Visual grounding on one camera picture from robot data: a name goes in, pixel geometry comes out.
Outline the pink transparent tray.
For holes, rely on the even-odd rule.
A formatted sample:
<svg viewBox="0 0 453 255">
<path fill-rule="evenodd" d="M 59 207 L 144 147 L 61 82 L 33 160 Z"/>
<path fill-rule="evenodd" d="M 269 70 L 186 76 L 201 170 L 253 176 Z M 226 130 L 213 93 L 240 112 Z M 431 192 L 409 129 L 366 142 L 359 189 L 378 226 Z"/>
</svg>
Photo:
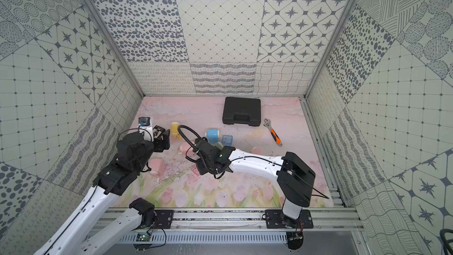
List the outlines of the pink transparent tray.
<svg viewBox="0 0 453 255">
<path fill-rule="evenodd" d="M 192 166 L 191 171 L 192 171 L 197 177 L 200 176 L 199 171 L 198 171 L 196 165 L 193 165 L 193 166 Z"/>
</svg>

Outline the yellow pencil sharpener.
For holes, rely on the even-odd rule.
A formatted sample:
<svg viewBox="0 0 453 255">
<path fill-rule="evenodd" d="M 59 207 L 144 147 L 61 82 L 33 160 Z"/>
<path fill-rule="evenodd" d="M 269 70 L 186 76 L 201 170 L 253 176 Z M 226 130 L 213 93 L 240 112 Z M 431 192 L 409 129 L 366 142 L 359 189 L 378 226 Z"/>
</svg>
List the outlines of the yellow pencil sharpener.
<svg viewBox="0 0 453 255">
<path fill-rule="evenodd" d="M 179 122 L 172 122 L 171 123 L 171 135 L 173 138 L 177 139 L 177 140 L 181 140 L 181 135 L 178 131 L 178 127 L 180 126 L 180 123 Z"/>
</svg>

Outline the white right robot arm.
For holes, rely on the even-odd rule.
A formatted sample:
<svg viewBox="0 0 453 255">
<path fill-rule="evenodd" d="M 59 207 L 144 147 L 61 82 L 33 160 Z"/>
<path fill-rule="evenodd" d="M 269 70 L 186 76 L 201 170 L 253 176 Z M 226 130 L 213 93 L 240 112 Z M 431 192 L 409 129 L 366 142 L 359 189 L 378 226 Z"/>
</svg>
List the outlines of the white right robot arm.
<svg viewBox="0 0 453 255">
<path fill-rule="evenodd" d="M 198 157 L 186 159 L 196 164 L 200 175 L 209 173 L 219 179 L 226 172 L 240 172 L 276 181 L 285 196 L 279 223 L 285 227 L 302 226 L 300 216 L 302 209 L 310 206 L 316 173 L 295 153 L 266 157 L 233 146 L 219 149 L 186 125 L 179 125 L 178 133 Z"/>
</svg>

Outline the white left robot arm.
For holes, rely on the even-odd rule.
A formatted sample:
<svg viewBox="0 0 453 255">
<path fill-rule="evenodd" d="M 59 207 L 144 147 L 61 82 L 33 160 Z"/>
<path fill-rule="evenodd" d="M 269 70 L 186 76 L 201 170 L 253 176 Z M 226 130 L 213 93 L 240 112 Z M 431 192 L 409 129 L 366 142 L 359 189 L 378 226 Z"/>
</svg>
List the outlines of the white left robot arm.
<svg viewBox="0 0 453 255">
<path fill-rule="evenodd" d="M 153 153 L 170 148 L 170 130 L 160 126 L 139 126 L 121 133 L 112 161 L 93 181 L 92 187 L 64 224 L 44 245 L 38 255 L 101 255 L 125 234 L 139 228 L 158 225 L 158 215 L 152 203 L 138 198 L 114 222 L 87 238 L 100 217 L 138 176 L 152 169 Z"/>
</svg>

